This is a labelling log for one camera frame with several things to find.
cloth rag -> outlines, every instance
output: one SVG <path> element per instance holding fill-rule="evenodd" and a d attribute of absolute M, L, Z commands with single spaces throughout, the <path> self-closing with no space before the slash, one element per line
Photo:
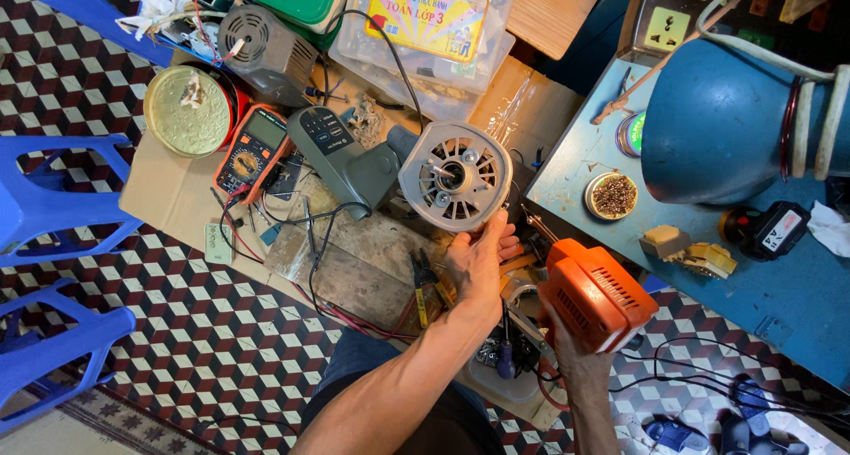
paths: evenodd
<path fill-rule="evenodd" d="M 850 223 L 838 211 L 814 201 L 808 230 L 833 254 L 850 258 Z"/>
<path fill-rule="evenodd" d="M 190 2 L 190 0 L 140 1 L 141 10 L 138 15 L 115 20 L 116 24 L 118 24 L 118 26 L 120 26 L 126 33 L 133 33 L 135 31 L 136 40 L 141 40 L 144 33 L 163 17 L 183 13 L 185 5 Z M 167 29 L 168 26 L 171 26 L 171 22 L 167 22 L 163 25 L 161 30 Z"/>

geometric patterned tile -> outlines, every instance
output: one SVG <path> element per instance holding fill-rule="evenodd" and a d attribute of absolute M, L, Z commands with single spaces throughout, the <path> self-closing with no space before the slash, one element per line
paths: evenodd
<path fill-rule="evenodd" d="M 138 6 L 138 0 L 110 2 L 127 15 Z M 31 0 L 0 0 L 0 64 L 0 135 L 124 133 L 133 145 L 144 129 L 146 85 L 160 70 Z M 132 162 L 132 145 L 120 152 Z M 23 155 L 19 165 L 30 171 L 48 156 L 46 151 Z M 68 151 L 53 167 L 67 170 L 68 190 L 122 187 L 102 158 L 86 149 Z M 96 243 L 106 230 L 76 228 L 71 236 Z M 32 244 L 50 243 L 40 239 Z M 203 254 L 150 226 L 141 226 L 125 247 L 122 254 L 0 268 L 0 298 L 73 277 L 79 284 L 63 289 L 67 296 L 99 312 L 125 305 L 137 317 L 137 330 L 117 341 L 107 359 L 116 372 L 108 388 L 116 394 L 186 430 L 198 420 L 232 414 L 299 428 L 299 414 L 324 373 L 339 325 L 229 267 L 208 265 Z M 698 336 L 729 343 L 783 372 L 714 342 L 678 341 L 663 356 L 728 376 L 749 374 L 762 387 L 801 401 L 810 392 L 785 374 L 830 393 L 828 384 L 692 299 L 675 292 L 656 298 L 661 311 L 644 329 L 647 342 L 641 356 L 651 355 L 666 340 Z M 48 335 L 72 324 L 49 308 L 33 308 L 24 321 Z M 665 363 L 660 370 L 671 377 L 697 373 Z M 622 387 L 652 371 L 650 362 L 617 355 L 610 386 Z M 717 446 L 717 420 L 729 407 L 721 395 L 678 382 L 646 382 L 612 394 L 610 400 L 617 436 L 628 455 L 666 453 L 641 428 L 654 415 L 678 417 Z M 576 451 L 569 413 L 546 431 L 498 406 L 488 404 L 488 413 L 509 455 Z M 769 420 L 777 434 L 806 441 L 813 455 L 843 453 L 792 415 L 771 413 Z M 246 420 L 228 420 L 197 435 L 239 453 L 286 453 L 295 442 L 280 426 Z"/>

forearm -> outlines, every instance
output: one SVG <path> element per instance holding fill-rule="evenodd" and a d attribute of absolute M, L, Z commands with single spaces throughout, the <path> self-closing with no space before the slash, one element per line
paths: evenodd
<path fill-rule="evenodd" d="M 499 307 L 465 302 L 331 401 L 293 453 L 391 453 L 400 447 L 499 320 Z"/>
<path fill-rule="evenodd" d="M 614 420 L 608 402 L 607 378 L 580 384 L 568 384 L 569 408 L 572 414 L 578 453 L 616 455 L 620 453 Z"/>

fan motor housing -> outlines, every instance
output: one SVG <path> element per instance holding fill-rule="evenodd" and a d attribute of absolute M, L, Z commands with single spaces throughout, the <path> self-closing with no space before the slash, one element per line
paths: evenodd
<path fill-rule="evenodd" d="M 444 170 L 442 175 L 433 167 Z M 411 207 L 452 232 L 472 231 L 487 222 L 502 207 L 513 177 L 505 148 L 461 122 L 429 124 L 398 172 Z"/>
<path fill-rule="evenodd" d="M 239 53 L 227 65 L 257 91 L 287 106 L 309 104 L 304 95 L 319 51 L 260 5 L 233 7 L 218 29 L 218 52 L 227 55 L 241 39 Z"/>

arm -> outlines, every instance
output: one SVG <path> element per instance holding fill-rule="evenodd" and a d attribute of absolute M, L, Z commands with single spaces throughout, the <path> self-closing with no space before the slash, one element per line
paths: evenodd
<path fill-rule="evenodd" d="M 581 342 L 569 333 L 547 300 L 543 306 L 552 317 L 555 331 L 555 357 L 564 375 L 569 408 L 576 429 L 576 444 L 582 454 L 616 455 L 620 444 L 608 402 L 608 379 L 614 354 L 588 354 Z"/>
<path fill-rule="evenodd" d="M 410 437 L 502 315 L 499 263 L 516 253 L 519 241 L 506 221 L 499 211 L 477 241 L 469 233 L 457 236 L 446 254 L 455 308 L 331 401 L 292 453 L 392 453 Z"/>

